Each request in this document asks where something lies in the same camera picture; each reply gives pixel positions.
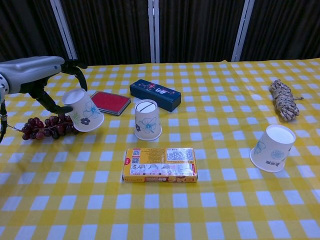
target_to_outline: table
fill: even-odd
[[[157,140],[133,134],[132,98],[102,127],[58,140],[22,140],[8,129],[0,145],[2,239],[306,239],[320,238],[320,58],[90,66],[89,93],[129,96],[138,79],[182,92],[172,113],[160,109]],[[281,79],[300,116],[276,115],[268,90]],[[59,74],[46,90],[61,104],[77,80]],[[9,124],[50,113],[28,95],[6,98]],[[270,124],[296,136],[283,171],[253,166],[249,152]],[[133,147],[195,149],[197,183],[124,183]]]

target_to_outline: paper cup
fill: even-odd
[[[140,100],[135,104],[134,110],[136,137],[145,141],[157,139],[162,132],[157,103],[149,99]]]
[[[296,135],[289,128],[270,125],[251,150],[251,162],[266,172],[279,172],[285,167],[287,156],[295,141]]]
[[[73,121],[74,128],[80,132],[90,132],[98,128],[105,120],[105,116],[82,88],[66,92],[62,97],[62,102],[73,108],[68,115]]]

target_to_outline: red grapes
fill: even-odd
[[[65,136],[66,134],[79,133],[79,131],[75,129],[70,116],[65,116],[64,114],[50,116],[44,120],[44,123],[38,117],[29,118],[21,129],[21,132],[24,133],[22,136],[23,140],[41,140],[45,137],[58,139],[60,136]]]

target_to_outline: twine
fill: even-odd
[[[271,84],[271,94],[275,100],[275,108],[285,121],[291,121],[299,115],[299,109],[295,100],[302,100],[303,97],[294,97],[290,88],[282,83],[280,79]]]

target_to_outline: black curtain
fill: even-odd
[[[319,0],[255,0],[241,61],[319,57]]]
[[[88,65],[150,63],[148,0],[62,0],[77,56]]]
[[[33,56],[68,58],[50,0],[3,0],[0,62]]]
[[[159,0],[160,62],[230,61],[244,0]]]

